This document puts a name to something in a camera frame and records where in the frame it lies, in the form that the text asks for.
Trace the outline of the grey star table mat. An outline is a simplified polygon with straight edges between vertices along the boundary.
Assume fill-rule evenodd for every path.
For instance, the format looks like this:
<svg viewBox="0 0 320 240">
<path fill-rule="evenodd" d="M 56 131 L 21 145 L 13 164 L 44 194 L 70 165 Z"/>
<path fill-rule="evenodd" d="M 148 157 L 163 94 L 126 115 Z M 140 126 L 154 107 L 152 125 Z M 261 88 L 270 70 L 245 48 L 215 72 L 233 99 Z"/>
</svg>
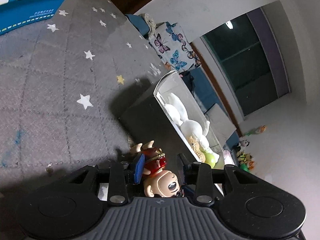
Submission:
<svg viewBox="0 0 320 240">
<path fill-rule="evenodd" d="M 21 195 L 129 149 L 119 117 L 166 72 L 110 0 L 1 37 L 1 196 Z"/>
</svg>

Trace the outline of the blue sofa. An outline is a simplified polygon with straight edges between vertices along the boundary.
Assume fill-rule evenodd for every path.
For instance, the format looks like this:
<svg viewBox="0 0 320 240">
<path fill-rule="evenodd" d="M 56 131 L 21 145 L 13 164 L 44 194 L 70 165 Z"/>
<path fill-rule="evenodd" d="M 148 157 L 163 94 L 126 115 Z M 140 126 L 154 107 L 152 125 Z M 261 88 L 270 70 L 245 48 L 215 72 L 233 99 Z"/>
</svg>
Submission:
<svg viewBox="0 0 320 240">
<path fill-rule="evenodd" d="M 178 72 L 203 112 L 214 104 L 227 111 L 217 89 L 207 79 L 199 55 L 188 43 L 178 23 L 156 25 L 148 14 L 127 14 L 126 17 L 139 31 L 140 37 L 148 40 L 165 67 Z"/>
</svg>

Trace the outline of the grey cushion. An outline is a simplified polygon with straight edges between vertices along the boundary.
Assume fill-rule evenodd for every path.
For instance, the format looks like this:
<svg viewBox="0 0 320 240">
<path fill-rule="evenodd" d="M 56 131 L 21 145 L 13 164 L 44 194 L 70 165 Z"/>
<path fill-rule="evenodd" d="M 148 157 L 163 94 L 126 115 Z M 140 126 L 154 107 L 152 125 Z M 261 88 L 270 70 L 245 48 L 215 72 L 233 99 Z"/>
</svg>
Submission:
<svg viewBox="0 0 320 240">
<path fill-rule="evenodd" d="M 225 114 L 221 107 L 216 103 L 206 113 L 207 120 L 210 121 L 218 142 L 223 146 L 227 140 L 236 131 L 236 127 L 231 122 L 230 118 Z"/>
</svg>

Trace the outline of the pink tissue pack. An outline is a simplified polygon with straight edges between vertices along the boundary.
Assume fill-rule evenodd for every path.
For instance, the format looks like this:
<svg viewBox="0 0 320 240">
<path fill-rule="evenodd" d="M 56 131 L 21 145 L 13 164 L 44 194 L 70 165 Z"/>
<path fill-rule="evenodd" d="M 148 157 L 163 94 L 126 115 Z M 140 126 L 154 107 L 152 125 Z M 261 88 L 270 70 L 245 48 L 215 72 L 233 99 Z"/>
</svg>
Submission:
<svg viewBox="0 0 320 240">
<path fill-rule="evenodd" d="M 235 165 L 232 155 L 228 150 L 224 150 L 222 153 L 223 153 L 223 161 L 225 165 Z"/>
</svg>

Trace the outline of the butterfly pattern pillow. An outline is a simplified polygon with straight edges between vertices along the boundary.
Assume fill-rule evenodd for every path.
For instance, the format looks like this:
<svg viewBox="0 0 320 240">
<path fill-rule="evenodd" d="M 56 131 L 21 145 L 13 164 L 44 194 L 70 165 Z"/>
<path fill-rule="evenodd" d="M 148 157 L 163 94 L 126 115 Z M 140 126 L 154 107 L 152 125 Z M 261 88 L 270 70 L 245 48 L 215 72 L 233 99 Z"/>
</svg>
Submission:
<svg viewBox="0 0 320 240">
<path fill-rule="evenodd" d="M 182 73 L 201 66 L 198 55 L 178 23 L 158 25 L 154 35 L 149 37 L 149 43 L 169 70 Z"/>
</svg>

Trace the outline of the dark window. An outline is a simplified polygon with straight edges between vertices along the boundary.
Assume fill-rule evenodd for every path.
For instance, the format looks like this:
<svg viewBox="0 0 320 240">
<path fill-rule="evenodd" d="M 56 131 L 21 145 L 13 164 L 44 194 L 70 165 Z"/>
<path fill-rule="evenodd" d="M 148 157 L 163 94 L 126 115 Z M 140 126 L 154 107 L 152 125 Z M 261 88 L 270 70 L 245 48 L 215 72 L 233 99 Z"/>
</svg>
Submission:
<svg viewBox="0 0 320 240">
<path fill-rule="evenodd" d="M 217 59 L 244 116 L 290 92 L 281 52 L 260 8 L 218 26 L 202 39 Z"/>
</svg>

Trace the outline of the tan peanut toy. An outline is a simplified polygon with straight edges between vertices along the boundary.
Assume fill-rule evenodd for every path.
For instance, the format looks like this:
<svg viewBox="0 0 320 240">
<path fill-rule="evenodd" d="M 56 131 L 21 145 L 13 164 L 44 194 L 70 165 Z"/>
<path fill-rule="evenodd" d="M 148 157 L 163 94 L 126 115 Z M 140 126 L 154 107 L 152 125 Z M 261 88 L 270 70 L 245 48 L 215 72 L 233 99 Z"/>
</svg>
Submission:
<svg viewBox="0 0 320 240">
<path fill-rule="evenodd" d="M 188 141 L 189 145 L 191 146 L 192 150 L 194 151 L 194 153 L 196 154 L 196 156 L 199 158 L 200 162 L 204 163 L 206 161 L 206 156 L 200 150 L 199 142 L 195 138 L 193 138 L 192 136 L 190 136 L 187 139 L 187 141 Z"/>
</svg>

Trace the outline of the black backpack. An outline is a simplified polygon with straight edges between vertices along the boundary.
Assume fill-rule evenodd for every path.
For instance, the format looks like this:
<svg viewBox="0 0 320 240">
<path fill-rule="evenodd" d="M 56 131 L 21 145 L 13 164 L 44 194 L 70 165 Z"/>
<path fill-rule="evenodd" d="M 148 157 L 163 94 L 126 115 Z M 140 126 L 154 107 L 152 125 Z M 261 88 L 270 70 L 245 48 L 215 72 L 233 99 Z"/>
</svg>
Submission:
<svg viewBox="0 0 320 240">
<path fill-rule="evenodd" d="M 187 86 L 188 90 L 191 92 L 191 94 L 194 93 L 194 77 L 191 75 L 189 71 L 184 71 L 179 74 L 185 85 Z"/>
</svg>

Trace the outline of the panda plush toy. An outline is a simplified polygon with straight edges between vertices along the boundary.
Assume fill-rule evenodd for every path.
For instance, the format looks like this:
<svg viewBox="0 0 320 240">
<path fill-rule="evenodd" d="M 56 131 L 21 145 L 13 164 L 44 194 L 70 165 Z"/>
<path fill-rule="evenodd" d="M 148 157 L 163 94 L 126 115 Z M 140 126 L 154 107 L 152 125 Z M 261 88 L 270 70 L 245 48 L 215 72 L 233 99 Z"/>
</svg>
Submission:
<svg viewBox="0 0 320 240">
<path fill-rule="evenodd" d="M 242 140 L 233 146 L 236 152 L 244 152 L 246 147 L 250 145 L 248 140 Z"/>
</svg>

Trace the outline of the beige folded blanket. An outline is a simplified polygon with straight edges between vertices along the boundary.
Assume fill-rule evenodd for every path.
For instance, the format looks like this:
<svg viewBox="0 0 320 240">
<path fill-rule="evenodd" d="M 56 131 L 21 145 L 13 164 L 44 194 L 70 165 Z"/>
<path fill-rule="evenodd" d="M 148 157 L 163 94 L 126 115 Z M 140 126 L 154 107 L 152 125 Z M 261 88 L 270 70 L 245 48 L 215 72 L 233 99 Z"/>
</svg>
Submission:
<svg viewBox="0 0 320 240">
<path fill-rule="evenodd" d="M 157 24 L 155 23 L 154 19 L 147 13 L 142 13 L 140 14 L 140 16 L 142 16 L 143 20 L 149 27 L 148 36 L 152 36 L 156 31 Z"/>
</svg>

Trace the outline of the white plush rabbit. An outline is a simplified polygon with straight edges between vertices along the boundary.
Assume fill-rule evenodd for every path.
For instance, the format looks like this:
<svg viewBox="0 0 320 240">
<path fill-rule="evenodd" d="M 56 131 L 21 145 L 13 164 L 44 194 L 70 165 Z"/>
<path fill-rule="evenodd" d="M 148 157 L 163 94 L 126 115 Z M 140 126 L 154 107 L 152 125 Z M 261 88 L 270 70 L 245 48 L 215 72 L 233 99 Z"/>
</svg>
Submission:
<svg viewBox="0 0 320 240">
<path fill-rule="evenodd" d="M 207 134 L 209 132 L 210 121 L 206 120 L 201 124 L 188 117 L 187 110 L 178 96 L 174 93 L 168 94 L 168 102 L 164 104 L 164 108 L 172 121 L 180 128 L 186 139 L 193 137 L 200 145 L 201 150 L 209 148 Z"/>
</svg>

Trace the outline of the blue yellow tissue box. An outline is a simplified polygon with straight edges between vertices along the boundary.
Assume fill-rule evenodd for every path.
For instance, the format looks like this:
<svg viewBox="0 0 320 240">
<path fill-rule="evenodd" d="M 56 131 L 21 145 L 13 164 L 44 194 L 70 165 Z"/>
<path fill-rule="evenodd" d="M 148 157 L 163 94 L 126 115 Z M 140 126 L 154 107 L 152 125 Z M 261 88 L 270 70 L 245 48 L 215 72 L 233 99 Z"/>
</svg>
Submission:
<svg viewBox="0 0 320 240">
<path fill-rule="evenodd" d="M 65 0 L 1 0 L 1 35 L 52 18 Z"/>
</svg>

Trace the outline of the yellow orange plush toys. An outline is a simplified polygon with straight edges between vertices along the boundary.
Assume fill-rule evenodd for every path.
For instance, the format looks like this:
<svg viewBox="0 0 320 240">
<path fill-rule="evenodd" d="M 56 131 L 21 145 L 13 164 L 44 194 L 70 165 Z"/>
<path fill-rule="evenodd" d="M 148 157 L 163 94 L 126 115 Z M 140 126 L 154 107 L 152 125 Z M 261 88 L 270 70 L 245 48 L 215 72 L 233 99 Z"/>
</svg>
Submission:
<svg viewBox="0 0 320 240">
<path fill-rule="evenodd" d="M 252 155 L 250 153 L 238 152 L 237 153 L 237 160 L 240 165 L 240 168 L 247 171 L 247 172 L 250 172 L 255 167 L 254 158 L 252 157 Z"/>
</svg>

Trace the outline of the red black doll figure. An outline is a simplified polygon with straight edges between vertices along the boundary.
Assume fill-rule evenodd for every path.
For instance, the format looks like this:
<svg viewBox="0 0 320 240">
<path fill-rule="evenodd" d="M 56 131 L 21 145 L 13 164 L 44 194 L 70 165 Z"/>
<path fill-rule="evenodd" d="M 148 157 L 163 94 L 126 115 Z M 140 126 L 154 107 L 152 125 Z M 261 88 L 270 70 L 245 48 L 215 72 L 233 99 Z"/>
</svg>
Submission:
<svg viewBox="0 0 320 240">
<path fill-rule="evenodd" d="M 130 148 L 132 155 L 142 153 L 145 158 L 143 168 L 144 194 L 147 197 L 183 197 L 184 192 L 174 172 L 167 170 L 167 158 L 161 148 L 153 146 L 154 141 L 136 144 Z"/>
</svg>

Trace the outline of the green apple toy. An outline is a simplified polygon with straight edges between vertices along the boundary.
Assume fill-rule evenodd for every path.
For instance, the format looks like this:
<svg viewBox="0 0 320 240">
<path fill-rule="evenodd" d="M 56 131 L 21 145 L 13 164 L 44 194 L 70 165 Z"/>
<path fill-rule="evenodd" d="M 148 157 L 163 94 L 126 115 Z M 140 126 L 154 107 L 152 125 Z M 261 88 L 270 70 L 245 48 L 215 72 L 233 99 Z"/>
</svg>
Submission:
<svg viewBox="0 0 320 240">
<path fill-rule="evenodd" d="M 204 155 L 206 157 L 205 163 L 210 165 L 211 168 L 214 168 L 216 163 L 219 161 L 220 156 L 215 152 L 213 153 L 206 152 L 204 153 Z"/>
</svg>

